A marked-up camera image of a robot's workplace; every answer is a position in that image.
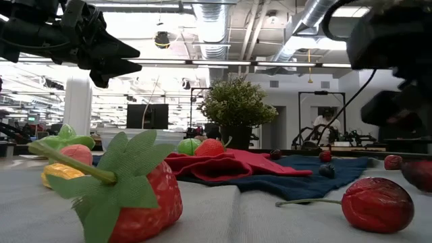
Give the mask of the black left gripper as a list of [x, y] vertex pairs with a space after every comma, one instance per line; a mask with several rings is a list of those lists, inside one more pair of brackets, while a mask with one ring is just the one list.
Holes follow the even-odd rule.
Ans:
[[99, 88], [109, 80], [139, 72], [142, 66], [125, 59], [140, 51], [106, 29], [103, 13], [85, 1], [2, 1], [1, 57], [18, 62], [21, 53], [75, 63], [90, 70]]

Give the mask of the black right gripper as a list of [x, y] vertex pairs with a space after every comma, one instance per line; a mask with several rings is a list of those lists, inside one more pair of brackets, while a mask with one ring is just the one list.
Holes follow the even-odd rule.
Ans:
[[[353, 70], [393, 70], [393, 75], [431, 88], [431, 9], [372, 9], [346, 42]], [[383, 90], [360, 110], [361, 120], [380, 127], [413, 131], [422, 126], [417, 111], [425, 104], [415, 90]]]

